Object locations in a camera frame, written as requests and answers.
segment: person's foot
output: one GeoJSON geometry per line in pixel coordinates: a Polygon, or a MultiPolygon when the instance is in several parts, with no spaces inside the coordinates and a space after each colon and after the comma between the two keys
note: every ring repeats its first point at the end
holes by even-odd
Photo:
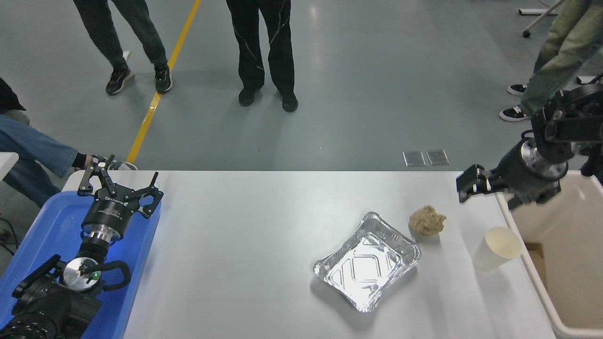
{"type": "MultiPolygon", "coordinates": [[[[105,157],[94,156],[94,155],[92,156],[92,163],[94,163],[94,164],[100,164],[101,166],[103,166],[105,163],[107,163],[107,161],[109,161],[109,160],[105,157]]],[[[119,161],[119,160],[113,159],[113,161],[111,161],[111,163],[109,164],[108,170],[137,171],[138,166],[136,166],[135,164],[133,164],[131,162],[119,161]]]]}
{"type": "Polygon", "coordinates": [[[498,113],[498,116],[504,121],[511,122],[521,121],[529,118],[529,116],[522,112],[522,109],[519,106],[502,110],[500,113],[498,113]]]}
{"type": "Polygon", "coordinates": [[[130,71],[130,68],[126,69],[114,69],[105,87],[105,92],[109,95],[115,95],[120,93],[125,86],[125,82],[134,77],[134,73],[130,71]]]}
{"type": "Polygon", "coordinates": [[[165,93],[172,89],[172,72],[167,65],[155,68],[155,90],[157,93],[165,93]]]}
{"type": "Polygon", "coordinates": [[[239,104],[243,107],[253,104],[256,101],[256,92],[257,89],[255,88],[243,88],[239,93],[239,104]]]}
{"type": "Polygon", "coordinates": [[[507,92],[513,95],[522,95],[526,91],[526,88],[528,88],[526,84],[514,84],[507,87],[507,92]]]}
{"type": "Polygon", "coordinates": [[[283,93],[283,109],[286,112],[295,112],[297,109],[297,104],[297,98],[293,92],[283,93]]]}

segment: black pants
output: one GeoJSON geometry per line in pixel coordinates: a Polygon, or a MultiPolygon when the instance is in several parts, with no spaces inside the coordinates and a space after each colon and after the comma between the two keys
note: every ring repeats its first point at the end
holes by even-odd
{"type": "MultiPolygon", "coordinates": [[[[168,63],[165,48],[149,17],[145,0],[112,0],[142,43],[147,57],[155,67],[168,63]]],[[[92,42],[109,60],[113,68],[126,67],[123,50],[111,19],[107,0],[74,0],[92,42]]]]}
{"type": "Polygon", "coordinates": [[[259,11],[268,29],[268,64],[280,93],[293,92],[294,68],[289,18],[291,0],[226,0],[239,42],[239,76],[243,86],[264,85],[264,65],[259,41],[259,11]]]}

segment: white bin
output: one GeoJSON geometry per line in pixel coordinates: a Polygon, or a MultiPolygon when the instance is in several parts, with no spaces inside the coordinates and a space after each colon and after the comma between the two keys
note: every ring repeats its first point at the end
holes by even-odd
{"type": "Polygon", "coordinates": [[[546,289],[527,251],[522,259],[556,335],[603,339],[603,188],[597,179],[569,171],[552,200],[512,214],[505,198],[497,198],[509,227],[543,247],[546,289]]]}

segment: aluminum foil tray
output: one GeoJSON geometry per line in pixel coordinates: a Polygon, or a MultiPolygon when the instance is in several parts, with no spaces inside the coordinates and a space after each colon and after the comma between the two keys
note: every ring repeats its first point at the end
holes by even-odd
{"type": "Polygon", "coordinates": [[[370,212],[340,248],[314,264],[314,274],[358,311],[372,312],[383,289],[417,265],[420,254],[413,241],[370,212]]]}

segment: crumpled paper ball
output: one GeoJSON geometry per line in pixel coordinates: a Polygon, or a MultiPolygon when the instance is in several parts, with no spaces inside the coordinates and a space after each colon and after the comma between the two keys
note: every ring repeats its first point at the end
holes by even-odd
{"type": "Polygon", "coordinates": [[[409,224],[419,235],[436,235],[444,229],[445,215],[435,212],[431,206],[425,206],[411,215],[409,224]]]}

